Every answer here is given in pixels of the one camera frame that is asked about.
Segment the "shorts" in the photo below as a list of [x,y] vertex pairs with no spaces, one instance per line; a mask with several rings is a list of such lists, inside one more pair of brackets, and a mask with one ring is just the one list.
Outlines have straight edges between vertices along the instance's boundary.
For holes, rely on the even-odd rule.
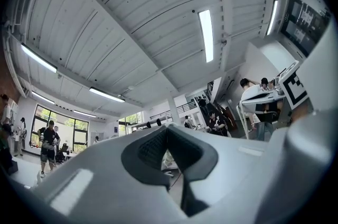
[[55,151],[54,149],[41,148],[41,162],[47,163],[47,160],[49,163],[55,163]]

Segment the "railing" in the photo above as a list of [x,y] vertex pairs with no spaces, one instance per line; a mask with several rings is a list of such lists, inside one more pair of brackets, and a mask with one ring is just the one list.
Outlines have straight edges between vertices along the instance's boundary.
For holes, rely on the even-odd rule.
[[209,101],[211,99],[212,88],[213,88],[213,81],[208,83],[208,89],[206,90],[206,96],[208,97]]
[[[184,104],[184,105],[181,105],[179,107],[176,107],[176,109],[177,109],[178,113],[183,113],[183,112],[191,110],[191,109],[193,109],[195,107],[197,107],[195,101],[191,101],[191,102],[189,102],[187,104]],[[171,111],[167,110],[165,112],[162,112],[162,113],[156,114],[154,116],[151,116],[150,120],[153,120],[153,119],[156,119],[156,118],[161,118],[161,117],[165,116],[166,113],[167,113],[168,116],[171,116]]]

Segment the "fluorescent light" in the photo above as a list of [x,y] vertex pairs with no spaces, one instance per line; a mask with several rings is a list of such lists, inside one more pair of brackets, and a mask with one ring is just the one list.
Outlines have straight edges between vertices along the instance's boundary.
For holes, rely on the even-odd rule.
[[37,61],[39,64],[45,66],[47,69],[51,70],[53,73],[57,72],[57,68],[51,65],[50,63],[46,62],[40,56],[36,55],[32,50],[30,50],[25,44],[21,44],[22,50],[33,60]]
[[206,10],[199,13],[202,34],[205,46],[205,60],[210,62],[213,60],[213,36],[210,11]]
[[276,17],[276,12],[277,12],[277,5],[278,5],[278,1],[275,1],[274,2],[274,8],[273,8],[273,14],[271,16],[271,20],[270,20],[270,24],[269,24],[269,29],[268,29],[267,35],[269,35],[271,33],[271,30],[273,28],[275,17]]
[[37,96],[37,97],[40,97],[41,99],[43,99],[43,100],[45,100],[45,101],[47,101],[48,103],[51,103],[51,104],[53,104],[53,105],[55,104],[54,101],[49,100],[49,99],[47,99],[47,98],[45,98],[45,97],[43,97],[43,96],[37,94],[35,91],[32,91],[32,95]]
[[95,115],[91,115],[91,114],[87,114],[87,113],[83,113],[83,112],[80,112],[80,111],[77,111],[77,110],[74,110],[75,113],[78,113],[78,114],[82,114],[82,115],[86,115],[86,116],[89,116],[89,117],[93,117],[93,118],[96,118]]
[[89,91],[93,92],[94,94],[101,95],[101,96],[103,96],[103,97],[106,97],[106,98],[111,99],[111,100],[114,100],[114,101],[118,101],[118,102],[124,102],[124,101],[125,101],[124,99],[117,98],[117,97],[115,97],[115,96],[106,94],[105,92],[100,91],[100,90],[98,90],[98,89],[95,89],[94,87],[91,87],[91,88],[89,89]]

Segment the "cable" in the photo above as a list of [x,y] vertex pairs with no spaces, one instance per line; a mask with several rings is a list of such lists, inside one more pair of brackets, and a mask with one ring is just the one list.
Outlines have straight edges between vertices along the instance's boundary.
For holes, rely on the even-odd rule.
[[171,187],[169,188],[169,190],[174,186],[174,184],[178,181],[178,179],[180,178],[182,172],[179,174],[179,176],[176,178],[175,182],[171,185]]

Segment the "ceiling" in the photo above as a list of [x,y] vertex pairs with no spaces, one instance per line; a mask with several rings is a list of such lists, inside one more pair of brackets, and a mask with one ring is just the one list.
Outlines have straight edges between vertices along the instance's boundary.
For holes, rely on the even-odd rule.
[[[125,115],[169,94],[205,86],[243,63],[248,40],[265,34],[266,4],[267,0],[12,0],[7,10],[17,24],[12,29],[12,59],[29,89],[92,113]],[[198,19],[198,12],[207,9],[214,37],[214,60],[209,63]],[[20,42],[57,66],[59,73],[28,58]],[[96,96],[89,92],[91,86],[122,94],[126,103]]]

